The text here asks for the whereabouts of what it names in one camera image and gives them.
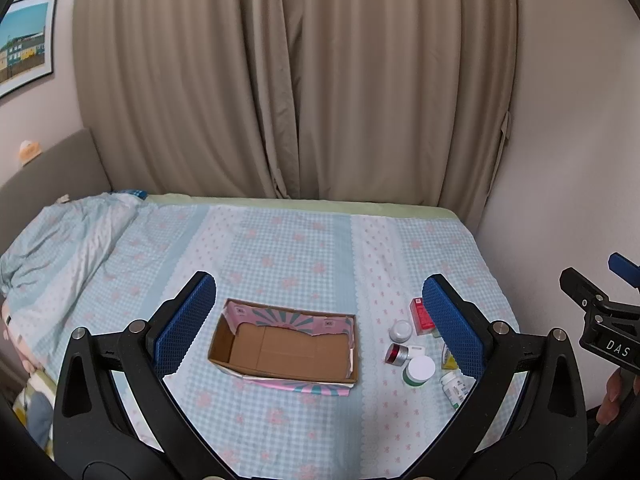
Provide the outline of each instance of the red box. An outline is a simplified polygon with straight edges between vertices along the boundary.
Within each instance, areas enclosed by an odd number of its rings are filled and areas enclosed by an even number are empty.
[[[427,309],[422,304],[422,298],[413,298],[409,309],[411,309],[411,316],[414,318],[416,335],[429,334],[436,328]]]

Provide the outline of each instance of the blue sky in picture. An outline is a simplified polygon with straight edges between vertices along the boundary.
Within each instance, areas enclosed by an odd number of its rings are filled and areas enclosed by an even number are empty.
[[[0,44],[5,44],[9,38],[42,32],[48,5],[37,4],[8,12],[0,23]]]

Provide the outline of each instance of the pill bottle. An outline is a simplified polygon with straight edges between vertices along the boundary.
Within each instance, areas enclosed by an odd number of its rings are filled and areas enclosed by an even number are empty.
[[[444,374],[440,379],[440,384],[442,384],[442,389],[451,405],[458,409],[469,394],[462,375],[458,370]]]

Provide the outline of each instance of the light blue bedsheet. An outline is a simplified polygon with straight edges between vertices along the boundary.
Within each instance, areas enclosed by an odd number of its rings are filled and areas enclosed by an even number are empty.
[[[411,219],[230,205],[158,205],[101,195],[45,208],[0,258],[0,290],[18,331],[56,378],[70,332],[118,332],[148,319],[197,270],[218,300],[178,373],[165,381],[204,439],[245,477],[399,476],[454,413],[436,377],[420,388],[383,363],[395,319],[443,273],[489,320],[513,313],[455,218]],[[261,388],[207,359],[226,298],[356,314],[360,381],[348,397]],[[414,336],[436,362],[442,340]],[[484,444],[501,434],[516,378]],[[132,395],[139,436],[155,445]]]

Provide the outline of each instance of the white wall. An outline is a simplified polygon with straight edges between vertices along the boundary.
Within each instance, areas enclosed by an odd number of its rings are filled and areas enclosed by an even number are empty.
[[[640,20],[626,0],[519,1],[512,135],[478,245],[523,331],[567,330],[591,407],[615,367],[578,346],[558,277],[640,303],[607,269],[615,251],[640,263]]]
[[[37,140],[46,149],[82,128],[71,41],[73,5],[74,0],[58,0],[56,6],[53,75],[0,99],[0,185],[20,167],[23,140]]]

